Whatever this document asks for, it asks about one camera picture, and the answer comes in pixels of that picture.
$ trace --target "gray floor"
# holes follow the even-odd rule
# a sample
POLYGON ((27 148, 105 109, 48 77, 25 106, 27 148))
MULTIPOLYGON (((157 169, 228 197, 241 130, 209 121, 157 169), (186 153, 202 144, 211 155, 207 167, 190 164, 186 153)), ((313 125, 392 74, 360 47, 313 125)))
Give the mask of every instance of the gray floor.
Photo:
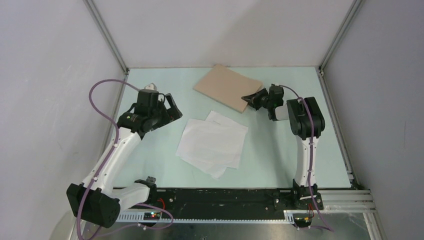
MULTIPOLYGON (((297 231, 290 224, 174 224, 164 230, 146 230, 130 227, 115 234, 99 237, 99 240, 369 240, 367 226, 361 213, 334 213, 324 217, 335 232, 320 229, 297 231)), ((316 217, 313 225, 321 225, 316 217)), ((116 223, 100 233, 107 233, 124 226, 116 223)))

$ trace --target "metal bar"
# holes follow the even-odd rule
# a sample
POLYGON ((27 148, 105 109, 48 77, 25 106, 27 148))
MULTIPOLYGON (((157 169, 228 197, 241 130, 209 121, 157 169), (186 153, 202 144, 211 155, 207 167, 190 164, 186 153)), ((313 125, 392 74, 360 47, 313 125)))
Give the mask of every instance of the metal bar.
POLYGON ((115 57, 116 61, 118 62, 120 68, 122 69, 124 74, 128 73, 128 67, 125 65, 124 59, 122 58, 117 45, 115 44, 114 40, 112 39, 111 34, 109 33, 108 28, 105 25, 105 22, 102 19, 102 16, 100 15, 99 10, 97 10, 97 7, 93 0, 83 0, 85 3, 85 6, 87 7, 88 11, 90 12, 95 24, 97 25, 98 29, 100 30, 101 35, 104 37, 104 40, 106 41, 109 49, 112 51, 113 56, 115 57))
POLYGON ((326 68, 330 58, 332 57, 333 53, 335 52, 337 46, 340 44, 341 40, 345 36, 346 32, 348 31, 349 27, 351 26, 352 20, 356 17, 356 15, 359 12, 359 9, 364 4, 365 0, 354 0, 352 5, 349 8, 349 11, 347 12, 346 16, 343 19, 343 22, 341 26, 339 27, 337 34, 335 35, 333 41, 331 42, 330 47, 328 48, 327 52, 325 53, 325 56, 319 65, 319 69, 323 70, 326 68))
POLYGON ((368 228, 369 237, 371 240, 385 240, 387 239, 381 223, 379 223, 378 213, 364 213, 366 227, 368 228))
POLYGON ((321 194, 321 198, 324 202, 325 201, 373 201, 373 196, 371 196, 371 194, 345 194, 345 195, 321 194))
POLYGON ((340 128, 339 117, 336 113, 336 109, 334 107, 333 99, 330 95, 327 83, 326 83, 325 78, 321 74, 319 69, 316 69, 316 73, 318 75, 318 79, 319 79, 319 83, 321 85, 322 92, 324 93, 325 102, 327 103, 327 108, 328 108, 328 111, 330 113, 331 122, 332 122, 333 128, 335 130, 335 136, 337 137, 338 145, 340 147, 341 155, 343 156, 344 165, 346 166, 347 173, 352 174, 353 177, 356 179, 355 173, 353 172, 353 169, 352 169, 352 164, 351 164, 351 160, 350 160, 350 157, 349 157, 349 154, 348 154, 348 150, 346 148, 345 139, 343 138, 342 130, 340 128))
MULTIPOLYGON (((373 213, 376 213, 377 210, 362 209, 360 207, 343 208, 343 209, 333 208, 333 207, 327 208, 326 207, 324 210, 320 210, 319 212, 322 213, 322 214, 363 214, 363 213, 373 214, 373 213)), ((288 210, 287 213, 290 213, 290 214, 307 214, 308 211, 305 211, 305 210, 288 210)))
POLYGON ((327 195, 364 195, 364 194, 368 194, 371 195, 371 191, 370 190, 324 190, 324 189, 318 189, 318 192, 321 193, 322 196, 327 196, 327 195))
MULTIPOLYGON (((157 223, 157 220, 145 220, 144 213, 146 210, 139 209, 138 211, 124 211, 119 214, 116 219, 117 223, 157 223)), ((174 218, 174 223, 178 224, 293 224, 293 214, 284 212, 285 219, 276 219, 276 220, 227 220, 227 219, 180 219, 174 218)), ((160 223, 170 223, 170 219, 160 219, 160 223)))
POLYGON ((337 202, 337 201, 333 201, 332 204, 334 206, 338 206, 341 208, 346 209, 346 212, 348 212, 348 209, 362 209, 362 210, 372 210, 373 212, 376 211, 376 204, 372 201, 367 201, 367 202, 352 202, 352 201, 341 201, 341 202, 337 202))

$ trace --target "cardboard sheet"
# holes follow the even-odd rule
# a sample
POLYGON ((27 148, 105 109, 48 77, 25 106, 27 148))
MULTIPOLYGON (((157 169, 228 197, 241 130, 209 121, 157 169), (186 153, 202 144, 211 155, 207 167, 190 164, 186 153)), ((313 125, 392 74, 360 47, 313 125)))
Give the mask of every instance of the cardboard sheet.
POLYGON ((262 82, 243 76, 225 66, 215 65, 194 89, 224 105, 243 113, 248 105, 243 96, 256 93, 262 82))

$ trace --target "black clamp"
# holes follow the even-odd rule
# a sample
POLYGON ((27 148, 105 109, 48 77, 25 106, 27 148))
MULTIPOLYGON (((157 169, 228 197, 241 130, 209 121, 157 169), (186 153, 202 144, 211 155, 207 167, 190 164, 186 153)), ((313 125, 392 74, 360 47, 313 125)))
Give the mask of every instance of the black clamp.
POLYGON ((281 86, 272 84, 269 87, 269 93, 266 88, 253 93, 251 95, 242 96, 241 99, 247 102, 247 104, 259 110, 265 108, 268 110, 268 118, 272 121, 277 121, 276 108, 284 104, 284 89, 281 86))
POLYGON ((147 132, 163 127, 182 116, 170 93, 141 89, 138 91, 137 103, 133 103, 131 108, 119 117, 117 125, 119 128, 130 129, 132 133, 138 133, 143 139, 147 132), (159 95, 163 96, 163 100, 159 100, 159 95))
POLYGON ((158 191, 155 182, 156 178, 152 176, 148 176, 146 180, 138 179, 134 181, 134 183, 146 185, 150 189, 149 196, 151 203, 156 203, 158 201, 158 191))

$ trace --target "white wall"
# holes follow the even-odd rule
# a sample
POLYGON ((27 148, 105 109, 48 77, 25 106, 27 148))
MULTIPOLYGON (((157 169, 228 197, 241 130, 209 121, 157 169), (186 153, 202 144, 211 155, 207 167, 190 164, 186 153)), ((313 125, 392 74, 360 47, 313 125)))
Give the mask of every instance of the white wall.
POLYGON ((353 0, 95 0, 128 67, 318 66, 353 0))
MULTIPOLYGON (((44 240, 108 131, 89 89, 123 74, 82 0, 3 0, 0 28, 1 238, 44 240)), ((95 93, 107 114, 118 89, 95 93)))
POLYGON ((424 1, 367 1, 324 70, 390 240, 422 239, 424 1))

